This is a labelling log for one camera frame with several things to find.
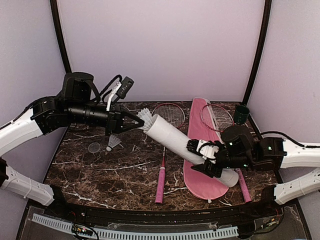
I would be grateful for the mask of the black frame post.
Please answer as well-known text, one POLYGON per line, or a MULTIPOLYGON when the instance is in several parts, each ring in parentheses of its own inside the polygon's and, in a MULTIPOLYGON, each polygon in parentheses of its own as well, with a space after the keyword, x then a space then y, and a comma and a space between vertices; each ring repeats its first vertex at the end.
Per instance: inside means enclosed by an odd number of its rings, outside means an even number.
POLYGON ((64 34, 63 34, 63 30, 62 30, 62 24, 61 24, 59 9, 58 9, 58 1, 57 0, 50 0, 49 3, 50 3, 51 16, 52 16, 52 20, 53 20, 54 31, 55 31, 55 35, 56 35, 56 40, 57 40, 62 64, 63 64, 65 72, 71 73, 72 68, 71 68, 69 56, 67 53, 64 34))
POLYGON ((242 99, 242 104, 247 105, 253 88, 255 84, 255 80, 258 74, 261 58, 263 55, 263 50, 264 50, 264 45, 266 41, 266 36, 267 36, 267 31, 268 31, 268 26, 269 26, 269 20, 270 20, 270 15, 271 15, 271 9, 272 9, 272 0, 265 0, 264 1, 264 8, 263 8, 263 14, 262 14, 262 21, 261 21, 261 26, 260 26, 260 32, 259 32, 259 37, 257 41, 257 47, 252 63, 252 68, 250 71, 250 75, 248 78, 248 83, 244 92, 244 96, 242 99))

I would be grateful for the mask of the black front rail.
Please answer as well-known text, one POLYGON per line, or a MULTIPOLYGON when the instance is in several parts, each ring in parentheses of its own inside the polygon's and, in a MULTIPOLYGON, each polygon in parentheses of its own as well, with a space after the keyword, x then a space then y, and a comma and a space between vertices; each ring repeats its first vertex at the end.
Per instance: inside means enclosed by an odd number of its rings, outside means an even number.
POLYGON ((34 200, 28 200, 27 206, 44 210, 44 213, 65 220, 92 226, 107 226, 111 223, 138 225, 184 225, 214 223, 247 224, 264 218, 282 219, 284 208, 277 204, 252 202, 238 206, 209 208, 184 211, 137 211, 117 210, 84 206, 75 203, 60 203, 46 207, 34 200))

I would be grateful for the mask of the dark green cup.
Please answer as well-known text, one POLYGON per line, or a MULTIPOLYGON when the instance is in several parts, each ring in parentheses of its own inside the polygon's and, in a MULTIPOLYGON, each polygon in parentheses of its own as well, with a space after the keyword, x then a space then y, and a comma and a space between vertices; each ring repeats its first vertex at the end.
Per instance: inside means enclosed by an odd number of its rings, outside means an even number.
POLYGON ((250 114, 250 110, 247 106, 245 105, 237 105, 235 107, 234 115, 233 115, 233 120, 234 123, 237 125, 243 125, 247 121, 248 117, 250 114))

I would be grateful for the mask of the right black frame post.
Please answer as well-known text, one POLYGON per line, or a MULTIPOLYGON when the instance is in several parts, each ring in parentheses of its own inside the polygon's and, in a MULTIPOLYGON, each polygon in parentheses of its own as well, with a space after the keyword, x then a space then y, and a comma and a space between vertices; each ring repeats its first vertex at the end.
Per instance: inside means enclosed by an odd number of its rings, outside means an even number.
POLYGON ((260 26, 260 32, 259 32, 259 37, 257 41, 257 47, 252 63, 252 68, 250 71, 250 75, 248 78, 248 83, 244 92, 244 96, 242 99, 242 104, 247 105, 253 88, 255 84, 255 80, 258 74, 261 58, 263 55, 263 50, 264 50, 264 45, 266 41, 266 36, 267 36, 267 31, 268 31, 268 26, 269 26, 269 20, 270 20, 270 15, 271 15, 271 9, 272 9, 272 0, 265 0, 264 1, 264 8, 263 8, 263 14, 262 14, 262 21, 261 21, 261 26, 260 26))

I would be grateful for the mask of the pink racket cover bag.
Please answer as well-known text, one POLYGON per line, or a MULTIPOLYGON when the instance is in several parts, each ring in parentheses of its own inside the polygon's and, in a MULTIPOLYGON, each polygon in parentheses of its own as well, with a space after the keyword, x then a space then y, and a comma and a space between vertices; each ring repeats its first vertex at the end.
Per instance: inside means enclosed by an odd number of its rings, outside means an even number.
MULTIPOLYGON (((196 97, 192 100, 189 113, 187 136, 191 139, 202 139, 205 141, 215 141, 220 138, 215 131, 207 128, 201 120, 202 108, 209 104, 209 100, 196 97)), ((197 198, 211 202, 222 197, 229 187, 222 184, 216 178, 193 170, 192 164, 185 160, 183 162, 183 180, 187 189, 197 198)))

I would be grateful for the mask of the pink badminton racket right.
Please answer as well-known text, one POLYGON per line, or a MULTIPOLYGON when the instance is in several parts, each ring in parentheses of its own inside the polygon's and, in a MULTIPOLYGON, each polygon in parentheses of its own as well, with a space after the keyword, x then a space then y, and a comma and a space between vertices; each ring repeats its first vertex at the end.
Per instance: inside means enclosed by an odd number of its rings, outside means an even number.
MULTIPOLYGON (((216 132, 219 140, 222 141, 222 133, 228 127, 234 126, 234 120, 230 113, 217 104, 206 104, 200 110, 200 118, 202 123, 209 129, 216 132)), ((246 181, 240 168, 234 169, 238 174, 238 183, 240 185, 245 203, 252 201, 246 181)))

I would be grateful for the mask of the white shuttlecock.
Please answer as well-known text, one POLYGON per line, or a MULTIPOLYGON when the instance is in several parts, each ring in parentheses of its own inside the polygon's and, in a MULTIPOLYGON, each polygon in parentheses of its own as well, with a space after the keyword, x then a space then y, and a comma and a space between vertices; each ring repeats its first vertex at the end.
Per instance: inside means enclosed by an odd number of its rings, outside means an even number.
POLYGON ((118 146, 121 143, 121 139, 117 137, 116 135, 110 135, 108 138, 108 144, 106 147, 106 150, 108 152, 112 151, 114 147, 118 146))
POLYGON ((148 131, 153 126, 153 117, 148 108, 143 108, 141 111, 138 112, 137 116, 144 121, 143 126, 139 127, 139 129, 143 131, 148 131))

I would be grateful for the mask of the white shuttlecock tube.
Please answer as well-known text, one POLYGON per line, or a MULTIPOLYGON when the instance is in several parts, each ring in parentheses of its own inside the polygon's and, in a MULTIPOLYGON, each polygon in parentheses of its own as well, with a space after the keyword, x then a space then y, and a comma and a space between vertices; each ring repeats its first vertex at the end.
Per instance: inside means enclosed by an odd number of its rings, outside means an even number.
MULTIPOLYGON (((158 114, 153 115, 151 119, 153 122, 152 126, 149 130, 144 130, 144 133, 147 136, 189 162, 191 166, 205 163, 205 160, 201 156, 187 150, 187 143, 191 140, 187 135, 175 128, 172 124, 168 123, 158 114)), ((210 178, 204 173, 193 170, 191 167, 189 168, 197 179, 215 179, 229 188, 234 187, 239 180, 239 175, 232 169, 222 170, 221 177, 210 178)))

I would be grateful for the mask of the left black frame post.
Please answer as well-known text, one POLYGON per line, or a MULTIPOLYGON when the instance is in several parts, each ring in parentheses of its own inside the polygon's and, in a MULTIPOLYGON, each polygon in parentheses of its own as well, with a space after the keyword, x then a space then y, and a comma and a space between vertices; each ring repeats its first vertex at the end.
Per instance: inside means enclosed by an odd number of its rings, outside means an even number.
POLYGON ((61 24, 59 9, 58 9, 58 1, 57 0, 50 0, 49 3, 50 3, 51 16, 52 16, 52 20, 53 20, 54 31, 55 31, 55 35, 56 35, 56 40, 57 40, 62 64, 63 64, 65 72, 71 73, 72 68, 71 68, 69 56, 67 53, 64 34, 63 34, 63 30, 62 30, 62 24, 61 24))

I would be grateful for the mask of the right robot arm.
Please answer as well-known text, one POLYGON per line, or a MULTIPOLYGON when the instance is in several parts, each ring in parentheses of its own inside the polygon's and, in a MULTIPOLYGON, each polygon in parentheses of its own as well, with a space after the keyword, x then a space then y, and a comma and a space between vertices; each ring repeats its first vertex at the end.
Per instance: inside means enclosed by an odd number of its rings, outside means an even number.
POLYGON ((246 126, 234 125, 221 133, 221 141, 190 139, 186 148, 203 159, 202 163, 191 168, 211 178, 221 177, 226 169, 277 171, 294 167, 314 168, 299 178, 264 188, 261 201, 255 205, 255 213, 260 217, 273 211, 275 203, 283 205, 320 188, 319 145, 299 143, 284 133, 280 137, 254 140, 246 126))

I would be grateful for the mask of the pink badminton racket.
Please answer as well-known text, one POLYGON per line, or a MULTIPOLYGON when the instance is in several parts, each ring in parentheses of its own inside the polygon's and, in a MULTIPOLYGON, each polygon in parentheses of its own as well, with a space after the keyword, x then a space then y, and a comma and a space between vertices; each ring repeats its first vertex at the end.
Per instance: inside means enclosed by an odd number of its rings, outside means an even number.
MULTIPOLYGON (((230 113, 217 104, 206 104, 200 110, 200 118, 202 123, 209 129, 216 132, 219 140, 222 141, 222 133, 228 127, 234 126, 234 120, 230 113)), ((246 181, 240 168, 234 169, 238 174, 238 183, 240 185, 245 203, 252 201, 246 181)))
MULTIPOLYGON (((169 124, 173 125, 175 128, 179 129, 185 122, 185 113, 180 106, 175 103, 162 103, 158 105, 152 112, 153 114, 158 114, 163 119, 165 119, 169 124)), ((164 185, 165 185, 165 168, 166 161, 166 148, 163 147, 162 162, 158 174, 157 189, 155 195, 155 204, 163 203, 164 196, 164 185)))

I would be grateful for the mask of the pink badminton racket left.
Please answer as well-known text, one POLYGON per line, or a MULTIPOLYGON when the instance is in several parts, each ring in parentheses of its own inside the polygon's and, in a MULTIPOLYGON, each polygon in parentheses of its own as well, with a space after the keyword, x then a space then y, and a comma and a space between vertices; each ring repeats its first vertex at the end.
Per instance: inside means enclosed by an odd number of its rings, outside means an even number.
MULTIPOLYGON (((165 119, 169 124, 173 125, 175 128, 179 129, 185 122, 185 113, 180 106, 175 103, 162 103, 158 105, 152 112, 153 114, 158 114, 163 119, 165 119)), ((165 185, 165 168, 166 161, 166 148, 163 147, 162 162, 158 174, 157 189, 155 195, 155 204, 163 203, 164 196, 164 185, 165 185)))

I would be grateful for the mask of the clear plastic tube lid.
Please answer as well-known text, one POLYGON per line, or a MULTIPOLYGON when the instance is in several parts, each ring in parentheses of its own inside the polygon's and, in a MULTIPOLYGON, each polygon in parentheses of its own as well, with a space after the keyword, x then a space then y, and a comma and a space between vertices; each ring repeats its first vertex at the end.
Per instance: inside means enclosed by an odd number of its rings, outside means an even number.
POLYGON ((100 151, 101 145, 98 142, 93 142, 88 146, 88 151, 92 154, 95 154, 100 151))

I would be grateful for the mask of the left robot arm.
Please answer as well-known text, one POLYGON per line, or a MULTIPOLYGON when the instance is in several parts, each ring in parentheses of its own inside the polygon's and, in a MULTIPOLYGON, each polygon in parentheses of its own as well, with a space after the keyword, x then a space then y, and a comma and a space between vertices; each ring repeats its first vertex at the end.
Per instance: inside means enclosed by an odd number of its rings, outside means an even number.
POLYGON ((141 118, 117 104, 133 84, 131 78, 116 75, 98 91, 93 75, 67 73, 56 96, 33 101, 20 115, 1 126, 0 154, 3 156, 29 140, 71 124, 104 128, 106 136, 143 127, 145 122, 141 118))

